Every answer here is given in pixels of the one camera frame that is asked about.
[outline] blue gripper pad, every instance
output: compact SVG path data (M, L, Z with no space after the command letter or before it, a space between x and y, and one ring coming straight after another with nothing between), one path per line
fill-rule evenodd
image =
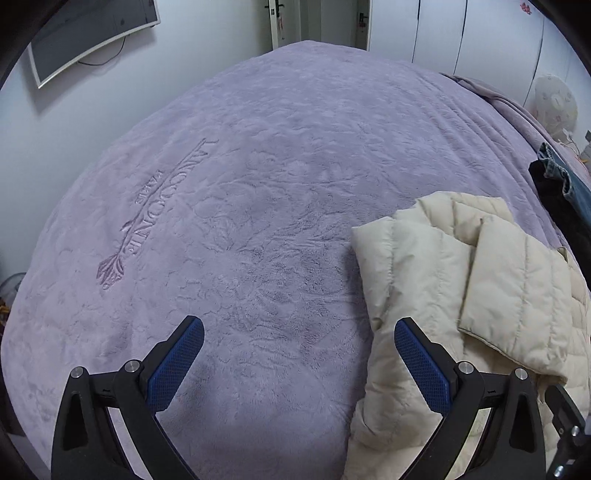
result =
M148 380L146 403L152 413L168 408L201 350L204 337L203 323L194 317Z
M452 407L449 382L402 320L394 327L394 343L431 411L446 416Z

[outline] tv screen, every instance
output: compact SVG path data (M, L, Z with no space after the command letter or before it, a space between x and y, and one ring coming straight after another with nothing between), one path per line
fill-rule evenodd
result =
M97 48L158 23L155 0L70 0L29 45L37 86Z

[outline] cream puffer jacket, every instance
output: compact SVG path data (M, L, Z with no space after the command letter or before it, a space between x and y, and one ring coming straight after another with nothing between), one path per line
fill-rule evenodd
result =
M403 317L481 372L526 367L549 463L558 435L541 400L546 386L563 384L584 417L589 411L591 302L568 251L523 232L502 199L449 192L354 228L353 247L374 341L343 479L398 479L441 420L396 352ZM466 469L487 414L479 412L448 478Z

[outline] purple blanket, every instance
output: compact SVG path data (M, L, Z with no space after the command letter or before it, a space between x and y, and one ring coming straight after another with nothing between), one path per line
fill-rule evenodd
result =
M351 227L453 190L559 246L535 159L474 93L365 51L304 42L217 75L47 221L2 343L27 436L49 463L70 370L143 358L194 314L205 345L158 417L197 475L338 479L371 341Z

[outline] silver bolt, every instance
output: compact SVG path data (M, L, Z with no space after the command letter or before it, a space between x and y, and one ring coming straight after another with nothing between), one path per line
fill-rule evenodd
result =
M522 368L516 368L515 369L515 375L520 380L525 380L527 378L527 372L525 370L523 370Z
M470 362L460 362L457 367L460 369L460 372L466 375L471 374L474 371L474 365Z
M83 373L84 373L84 369L82 367L75 367L70 372L70 376L72 378L80 378Z
M139 362L137 360L130 360L125 364L125 371L132 374L133 372L137 372L139 368Z

